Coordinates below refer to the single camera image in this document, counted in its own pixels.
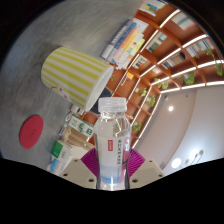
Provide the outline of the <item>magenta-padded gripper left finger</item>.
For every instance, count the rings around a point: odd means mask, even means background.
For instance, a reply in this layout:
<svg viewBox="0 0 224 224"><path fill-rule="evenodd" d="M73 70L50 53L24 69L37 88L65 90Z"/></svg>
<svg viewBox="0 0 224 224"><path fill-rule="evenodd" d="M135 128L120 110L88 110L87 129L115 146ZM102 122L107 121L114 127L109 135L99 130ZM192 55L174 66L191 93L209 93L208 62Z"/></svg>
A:
<svg viewBox="0 0 224 224"><path fill-rule="evenodd" d="M81 159L74 158L60 176L78 186L95 189L99 174L99 162L95 148L88 151Z"/></svg>

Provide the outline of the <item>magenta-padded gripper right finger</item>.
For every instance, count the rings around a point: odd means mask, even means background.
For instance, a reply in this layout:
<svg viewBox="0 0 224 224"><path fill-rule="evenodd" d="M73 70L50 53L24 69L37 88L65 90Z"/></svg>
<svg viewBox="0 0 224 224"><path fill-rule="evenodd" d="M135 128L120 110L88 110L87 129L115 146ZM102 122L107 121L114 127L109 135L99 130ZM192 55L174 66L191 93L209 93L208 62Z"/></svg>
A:
<svg viewBox="0 0 224 224"><path fill-rule="evenodd" d="M153 159L145 159L140 153L131 149L128 160L129 188L146 186L164 177L161 168Z"/></svg>

